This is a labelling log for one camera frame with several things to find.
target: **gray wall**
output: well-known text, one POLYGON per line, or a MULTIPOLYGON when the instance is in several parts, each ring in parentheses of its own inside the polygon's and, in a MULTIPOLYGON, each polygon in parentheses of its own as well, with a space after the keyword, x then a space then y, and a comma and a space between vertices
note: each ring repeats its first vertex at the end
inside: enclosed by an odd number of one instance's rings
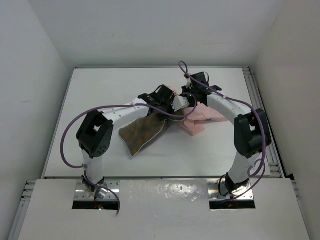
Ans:
POLYGON ((1 0, 0 239, 41 177, 69 76, 27 0, 1 0))
POLYGON ((75 65, 250 65, 284 0, 29 0, 75 65))
POLYGON ((318 0, 285 2, 264 42, 255 71, 285 168, 297 181, 312 239, 320 239, 318 0))

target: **pink cloth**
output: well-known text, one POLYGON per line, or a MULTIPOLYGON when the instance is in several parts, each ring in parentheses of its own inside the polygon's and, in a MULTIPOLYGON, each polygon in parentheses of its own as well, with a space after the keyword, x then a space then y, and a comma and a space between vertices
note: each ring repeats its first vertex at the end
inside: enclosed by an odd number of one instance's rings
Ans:
MULTIPOLYGON (((192 107, 186 108, 183 110, 183 113, 186 115, 192 109, 192 107)), ((226 122, 228 120, 218 111, 207 107, 203 103, 198 103, 195 111, 181 122, 179 126, 188 131, 192 136, 195 136, 205 130, 202 121, 226 122)))

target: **white table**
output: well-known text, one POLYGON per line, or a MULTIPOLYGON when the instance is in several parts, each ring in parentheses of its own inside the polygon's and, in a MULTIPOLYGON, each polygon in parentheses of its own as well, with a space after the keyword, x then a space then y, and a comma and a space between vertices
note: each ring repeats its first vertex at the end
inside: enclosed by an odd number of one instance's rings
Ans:
MULTIPOLYGON (((239 100, 251 102, 241 68, 190 68, 189 73, 207 72, 210 84, 239 100)), ((67 167, 60 156, 60 141, 69 124, 80 113, 97 106, 126 104, 159 85, 177 91, 186 84, 178 68, 96 68, 75 69, 66 94, 44 176, 79 177, 82 169, 67 167)), ((76 133, 83 118, 74 124, 65 140, 65 156, 74 165, 83 157, 76 133)), ((230 122, 209 123, 206 130, 190 136, 178 126, 170 128, 160 139, 130 157, 118 131, 113 132, 109 150, 104 155, 103 174, 117 178, 217 177, 231 168, 236 149, 234 127, 230 122)), ((270 169, 266 162, 266 176, 270 169)))
POLYGON ((262 179, 253 189, 255 209, 237 210, 210 210, 205 180, 124 180, 119 215, 72 209, 76 184, 72 179, 38 180, 19 240, 309 239, 287 178, 262 179), (186 182, 194 189, 188 195, 166 187, 186 182))

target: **brown cloth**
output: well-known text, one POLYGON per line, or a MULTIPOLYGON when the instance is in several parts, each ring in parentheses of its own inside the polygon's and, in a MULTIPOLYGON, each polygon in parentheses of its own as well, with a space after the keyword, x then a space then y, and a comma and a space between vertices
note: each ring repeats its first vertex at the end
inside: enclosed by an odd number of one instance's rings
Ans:
POLYGON ((150 116, 139 118, 128 126, 121 128, 119 136, 131 156, 135 156, 143 148, 154 142, 155 139, 158 139, 170 126, 183 120, 183 118, 177 118, 177 120, 160 121, 154 113, 150 116))

